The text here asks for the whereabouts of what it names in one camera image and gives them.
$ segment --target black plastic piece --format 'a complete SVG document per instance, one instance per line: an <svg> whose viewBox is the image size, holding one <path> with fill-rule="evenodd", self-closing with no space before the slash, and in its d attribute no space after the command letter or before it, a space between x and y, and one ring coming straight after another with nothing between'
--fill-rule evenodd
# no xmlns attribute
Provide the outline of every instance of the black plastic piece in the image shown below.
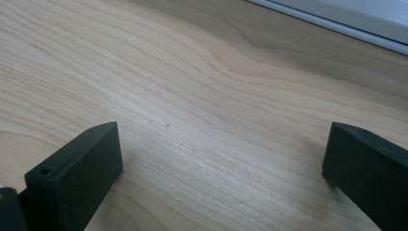
<svg viewBox="0 0 408 231"><path fill-rule="evenodd" d="M28 230L84 230L122 171L116 122L88 129L25 174Z"/></svg>
<svg viewBox="0 0 408 231"><path fill-rule="evenodd" d="M364 129L333 123L322 175L382 230L408 230L407 150Z"/></svg>
<svg viewBox="0 0 408 231"><path fill-rule="evenodd" d="M17 192L12 188L0 189L0 230L27 230Z"/></svg>

